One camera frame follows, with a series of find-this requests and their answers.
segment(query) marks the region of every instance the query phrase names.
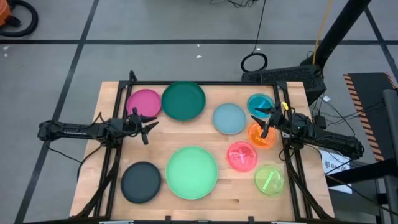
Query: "orange vacuum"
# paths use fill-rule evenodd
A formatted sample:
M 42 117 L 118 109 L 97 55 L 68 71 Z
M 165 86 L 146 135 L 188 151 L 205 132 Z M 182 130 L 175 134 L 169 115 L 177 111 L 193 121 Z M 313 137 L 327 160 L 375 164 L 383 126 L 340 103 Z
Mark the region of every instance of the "orange vacuum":
M 21 26 L 20 20 L 12 15 L 12 10 L 16 6 L 22 6 L 28 9 L 32 14 L 32 20 L 30 24 L 23 30 L 10 31 L 17 29 L 8 29 L 6 31 L 5 28 L 7 26 L 15 28 Z M 25 35 L 29 35 L 35 31 L 38 22 L 39 17 L 37 15 L 37 11 L 29 3 L 22 0 L 0 0 L 0 35 L 5 37 L 23 37 Z

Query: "dark green plate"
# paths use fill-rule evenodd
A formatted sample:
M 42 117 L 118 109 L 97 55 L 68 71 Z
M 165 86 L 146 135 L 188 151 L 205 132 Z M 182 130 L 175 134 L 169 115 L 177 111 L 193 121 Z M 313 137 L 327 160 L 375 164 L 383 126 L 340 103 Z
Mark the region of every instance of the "dark green plate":
M 206 104 L 205 92 L 190 81 L 175 82 L 163 92 L 162 107 L 173 119 L 188 121 L 198 116 Z

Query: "white paper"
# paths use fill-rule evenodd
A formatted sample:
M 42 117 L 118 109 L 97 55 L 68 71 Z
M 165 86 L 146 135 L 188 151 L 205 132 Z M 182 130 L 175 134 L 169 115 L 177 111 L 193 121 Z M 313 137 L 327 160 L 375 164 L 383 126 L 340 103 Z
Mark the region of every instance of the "white paper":
M 332 154 L 335 157 L 334 158 L 327 151 L 320 150 L 320 152 L 322 154 L 322 166 L 323 166 L 323 171 L 325 173 L 327 173 L 327 172 L 331 171 L 332 169 L 334 169 L 335 167 L 338 167 L 341 164 L 349 161 L 349 159 L 347 157 L 342 156 L 342 155 L 337 154 L 337 153 L 330 152 L 330 154 Z M 330 172 L 329 174 L 335 174 L 337 172 L 341 172 L 341 171 L 344 171 L 344 170 L 349 170 L 349 164 L 345 164 L 345 165 L 339 167 L 338 169 Z M 352 194 L 353 193 L 353 190 L 351 190 L 349 187 L 347 187 L 345 185 L 340 185 L 340 186 L 336 186 L 336 187 L 329 187 L 329 189 L 337 190 L 337 191 L 344 192 L 344 193 L 347 193 L 347 194 Z

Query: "black floor stripe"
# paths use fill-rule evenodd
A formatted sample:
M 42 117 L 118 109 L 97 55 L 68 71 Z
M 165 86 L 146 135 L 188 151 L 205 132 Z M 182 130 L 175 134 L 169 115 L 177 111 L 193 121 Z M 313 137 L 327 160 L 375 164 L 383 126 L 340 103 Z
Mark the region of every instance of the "black floor stripe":
M 93 5 L 91 7 L 90 13 L 88 15 L 88 18 L 87 18 L 87 21 L 86 21 L 86 24 L 85 24 L 85 28 L 83 29 L 83 33 L 82 33 L 82 35 L 80 37 L 79 45 L 78 45 L 78 47 L 76 49 L 75 55 L 73 56 L 73 60 L 72 60 L 72 63 L 70 65 L 68 75 L 67 75 L 67 77 L 65 79 L 65 83 L 63 84 L 62 91 L 61 91 L 60 97 L 58 99 L 57 106 L 55 107 L 55 111 L 54 111 L 54 114 L 53 114 L 53 117 L 52 117 L 52 119 L 54 119 L 54 120 L 58 120 L 60 115 L 61 115 L 61 110 L 63 108 L 63 104 L 64 104 L 65 99 L 67 97 L 67 93 L 68 93 L 70 84 L 72 82 L 73 75 L 75 74 L 76 66 L 78 64 L 78 61 L 79 61 L 79 58 L 80 58 L 80 55 L 81 55 L 81 51 L 83 50 L 84 41 L 87 38 L 88 30 L 90 29 L 91 22 L 93 21 L 94 14 L 95 14 L 95 11 L 96 11 L 96 8 L 97 8 L 97 5 L 98 5 L 98 1 L 99 0 L 94 0 L 93 1 Z M 49 142 L 44 142 L 43 143 L 43 146 L 42 146 L 42 148 L 40 150 L 40 153 L 39 153 L 39 158 L 37 159 L 37 162 L 36 162 L 36 165 L 34 167 L 32 176 L 30 177 L 30 181 L 29 181 L 28 186 L 26 188 L 26 191 L 25 191 L 25 194 L 24 194 L 24 198 L 22 199 L 22 202 L 21 202 L 21 205 L 19 207 L 19 210 L 18 210 L 18 213 L 17 213 L 17 217 L 16 217 L 14 223 L 22 223 L 24 221 L 24 219 L 25 219 L 27 210 L 29 208 L 30 201 L 32 200 L 32 196 L 33 196 L 34 190 L 36 188 L 37 181 L 39 180 L 40 173 L 41 173 L 41 171 L 43 169 L 45 158 L 46 158 L 47 153 L 48 153 L 48 149 L 45 146 L 46 143 L 49 143 Z
M 397 65 L 396 65 L 394 59 L 392 58 L 391 53 L 386 45 L 386 42 L 384 41 L 383 36 L 381 35 L 379 28 L 377 27 L 376 21 L 374 20 L 372 14 L 371 14 L 371 11 L 369 10 L 368 7 L 365 9 L 365 14 L 371 24 L 374 34 L 376 35 L 378 41 L 380 42 L 381 49 L 384 53 L 384 56 L 387 59 L 387 62 L 391 68 L 391 71 L 394 74 L 394 76 L 396 77 L 396 80 L 398 80 Z
M 80 40 L 0 40 L 0 44 L 80 44 Z M 255 40 L 85 40 L 84 44 L 98 45 L 156 45 L 156 44 L 255 44 Z M 314 45 L 315 40 L 259 40 L 268 45 Z M 343 40 L 340 45 L 379 45 L 377 40 Z M 389 45 L 398 45 L 390 40 Z

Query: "gray floor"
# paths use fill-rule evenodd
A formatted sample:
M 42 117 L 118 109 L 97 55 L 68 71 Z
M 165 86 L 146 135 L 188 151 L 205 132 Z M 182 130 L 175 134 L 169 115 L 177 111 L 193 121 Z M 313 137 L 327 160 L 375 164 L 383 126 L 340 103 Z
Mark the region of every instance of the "gray floor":
M 37 30 L 27 40 L 79 40 L 93 0 L 30 0 L 40 15 Z M 335 1 L 326 22 L 329 29 L 346 0 Z M 100 0 L 88 40 L 254 39 L 262 1 L 235 9 L 208 0 Z M 259 38 L 314 40 L 326 9 L 326 0 L 268 0 Z M 373 1 L 369 8 L 385 40 L 398 40 L 397 2 Z M 26 17 L 23 10 L 17 11 Z M 345 40 L 377 40 L 363 14 Z M 0 222 L 12 223 L 39 155 L 37 125 L 53 115 L 76 51 L 73 44 L 0 44 L 0 102 L 3 142 L 0 159 Z M 240 61 L 251 52 L 246 44 L 85 45 L 76 67 L 60 121 L 87 123 L 95 109 L 100 84 L 123 80 L 133 69 L 140 80 L 239 80 Z M 268 68 L 298 65 L 313 45 L 259 45 Z M 398 60 L 398 46 L 388 49 Z M 259 66 L 255 58 L 250 68 Z M 343 81 L 344 73 L 387 72 L 391 68 L 379 45 L 340 45 L 324 69 L 326 94 L 341 114 L 354 113 Z M 322 105 L 322 111 L 333 110 Z M 374 162 L 363 129 L 350 121 L 366 153 L 362 162 Z M 331 131 L 351 134 L 344 126 Z M 85 141 L 61 139 L 53 148 L 82 160 Z M 25 222 L 67 218 L 76 187 L 78 164 L 49 152 Z M 345 220 L 372 220 L 333 204 Z

